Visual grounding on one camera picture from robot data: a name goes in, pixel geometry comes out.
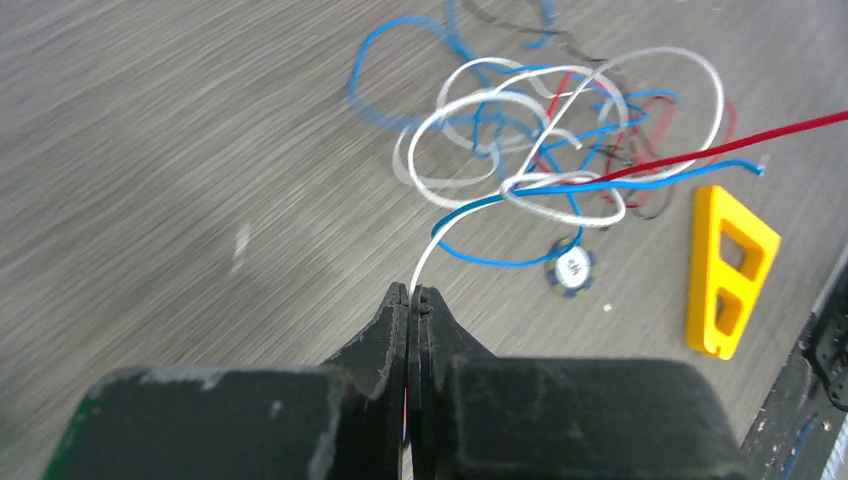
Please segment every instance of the yellow plastic tool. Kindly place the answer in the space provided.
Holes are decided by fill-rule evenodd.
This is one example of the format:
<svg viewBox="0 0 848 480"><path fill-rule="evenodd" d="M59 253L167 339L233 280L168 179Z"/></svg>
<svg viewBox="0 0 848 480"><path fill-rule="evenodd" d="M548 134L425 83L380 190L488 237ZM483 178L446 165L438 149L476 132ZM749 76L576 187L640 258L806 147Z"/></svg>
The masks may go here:
<svg viewBox="0 0 848 480"><path fill-rule="evenodd" d="M745 252L739 269L721 256L723 234ZM733 358L779 246L780 235L726 190L698 188L686 333L690 348Z"/></svg>

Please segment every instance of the gray floor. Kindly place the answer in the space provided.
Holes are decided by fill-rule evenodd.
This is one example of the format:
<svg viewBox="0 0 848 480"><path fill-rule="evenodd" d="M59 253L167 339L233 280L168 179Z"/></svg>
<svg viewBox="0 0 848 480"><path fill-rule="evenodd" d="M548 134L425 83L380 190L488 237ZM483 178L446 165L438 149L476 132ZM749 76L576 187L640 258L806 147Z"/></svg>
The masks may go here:
<svg viewBox="0 0 848 480"><path fill-rule="evenodd" d="M740 135L848 107L842 0L558 3L560 26L592 54L673 44L711 59ZM0 478L35 478L80 395L111 369L317 362L390 281L407 281L444 212L393 178L394 136L350 113L344 89L358 44L409 13L442 18L436 2L411 0L0 2ZM522 2L511 15L534 17ZM464 28L480 55L571 61ZM363 95L426 113L458 65L435 46L412 28L388 34ZM665 58L625 73L684 95L663 152L697 146L703 75ZM589 235L602 265L578 300L550 294L538 269L442 253L422 280L498 353L690 362L741 438L848 242L845 128L743 151L768 156L764 178L709 180L783 235L730 362L683 342L692 184L654 222ZM234 259L240 232L249 243ZM450 239L520 258L567 232L504 207Z"/></svg>

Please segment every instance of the black wire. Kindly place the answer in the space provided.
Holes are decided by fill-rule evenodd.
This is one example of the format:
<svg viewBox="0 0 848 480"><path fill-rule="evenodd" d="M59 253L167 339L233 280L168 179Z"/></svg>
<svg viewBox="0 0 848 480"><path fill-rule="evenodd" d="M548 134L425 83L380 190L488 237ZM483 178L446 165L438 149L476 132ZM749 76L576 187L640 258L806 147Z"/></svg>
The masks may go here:
<svg viewBox="0 0 848 480"><path fill-rule="evenodd" d="M647 139L645 139L645 149L648 150L653 157L657 158L656 152L653 150L653 147L651 146L650 142L648 142ZM597 151L599 153L603 154L603 155L606 155L610 159L617 161L618 163L620 163L625 168L636 165L636 162L632 158L629 158L629 157L627 157L627 156L625 156L621 153L618 153L618 149L616 148L615 145L603 145L603 146L599 147L597 149ZM630 200L638 192L639 192L639 190L628 190L624 195L622 195L624 203L630 203ZM657 219L662 214L664 214L666 211L668 211L668 208L671 206L671 202L674 200L674 193L675 193L675 186L674 186L674 184L671 184L666 189L666 194L665 194L665 198L663 199L663 203L653 213L645 213L645 211L644 211L645 207L644 206L630 208L629 210L631 212L633 212L633 215L636 216L636 218L639 218L640 220ZM606 232L607 230L609 230L609 227L605 227L605 228L601 229L602 232Z"/></svg>
<svg viewBox="0 0 848 480"><path fill-rule="evenodd" d="M500 18L492 15L491 13L483 10L479 5L477 5L474 0L461 0L462 6L468 10L468 13L477 17L478 20L482 22L486 22L493 27L502 28L505 30L511 30L516 33L526 33L526 34L534 34L534 35L553 35L558 37L560 40L558 46L563 49L565 52L571 54L575 58L583 60L588 63L604 63L606 59L604 58L595 58L590 57L583 52L580 51L580 47L577 45L577 39L574 38L574 35L569 33L566 30L559 30L555 28L538 28L538 27L526 27L523 25L516 25L512 22L508 22L505 20L501 20ZM539 16L543 16L541 2L532 2L531 0L525 0L528 3L538 3L539 4Z"/></svg>
<svg viewBox="0 0 848 480"><path fill-rule="evenodd" d="M637 135L639 136L639 141L642 143L642 147L648 152L648 155L650 155L651 158L653 158L653 159L661 158L660 155L657 153L657 151L654 149L654 146L651 144L651 141L648 140L648 137L645 136L645 132L643 132L641 128L637 129L637 132L638 132ZM665 199L663 200L663 203L660 204L660 207L654 213L646 214L645 212L643 212L642 208L644 208L644 206L631 208L630 210L633 212L633 215L635 215L636 218L639 218L639 219L642 219L642 220L654 220L656 218L659 218L659 216L662 215L663 213L665 213L668 210L668 207L671 206L671 202L674 200L674 192L675 192L675 187L674 187L674 184L672 183L666 189ZM625 196L625 202L627 202L628 199L632 198L633 195L635 195L635 193L636 193L636 190L631 190Z"/></svg>

